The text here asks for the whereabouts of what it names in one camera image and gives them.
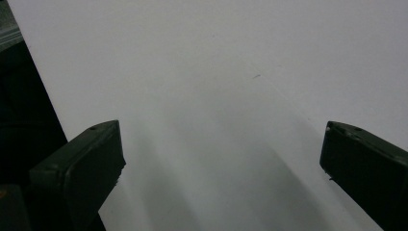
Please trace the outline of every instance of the black plastic part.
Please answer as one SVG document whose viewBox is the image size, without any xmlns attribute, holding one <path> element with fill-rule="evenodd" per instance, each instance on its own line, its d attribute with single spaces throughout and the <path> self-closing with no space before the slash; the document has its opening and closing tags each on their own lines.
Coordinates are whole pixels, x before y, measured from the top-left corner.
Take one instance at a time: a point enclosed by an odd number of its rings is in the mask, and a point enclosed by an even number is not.
<svg viewBox="0 0 408 231">
<path fill-rule="evenodd" d="M 88 230 L 125 164 L 117 120 L 87 129 L 30 170 L 36 225 Z"/>
<path fill-rule="evenodd" d="M 0 185 L 0 230 L 32 230 L 24 198 L 17 185 Z"/>
<path fill-rule="evenodd" d="M 408 152 L 330 121 L 320 165 L 384 230 L 408 230 Z"/>
</svg>

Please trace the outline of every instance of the white backdrop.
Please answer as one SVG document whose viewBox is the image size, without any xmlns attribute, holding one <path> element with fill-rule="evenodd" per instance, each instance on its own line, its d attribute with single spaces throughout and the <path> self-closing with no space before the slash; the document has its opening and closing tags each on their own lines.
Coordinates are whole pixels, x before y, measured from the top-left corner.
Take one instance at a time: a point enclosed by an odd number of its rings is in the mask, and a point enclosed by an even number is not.
<svg viewBox="0 0 408 231">
<path fill-rule="evenodd" d="M 9 1 L 68 139 L 120 121 L 108 230 L 381 230 L 319 154 L 408 148 L 407 1 Z"/>
</svg>

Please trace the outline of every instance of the white surface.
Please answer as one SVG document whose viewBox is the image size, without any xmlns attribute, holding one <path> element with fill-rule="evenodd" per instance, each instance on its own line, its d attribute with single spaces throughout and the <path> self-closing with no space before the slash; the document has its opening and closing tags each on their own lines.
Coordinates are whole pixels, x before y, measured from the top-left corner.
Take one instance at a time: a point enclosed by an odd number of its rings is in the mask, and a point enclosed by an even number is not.
<svg viewBox="0 0 408 231">
<path fill-rule="evenodd" d="M 407 1 L 10 0 L 69 139 L 120 120 L 108 230 L 380 230 L 327 120 L 406 149 Z"/>
</svg>

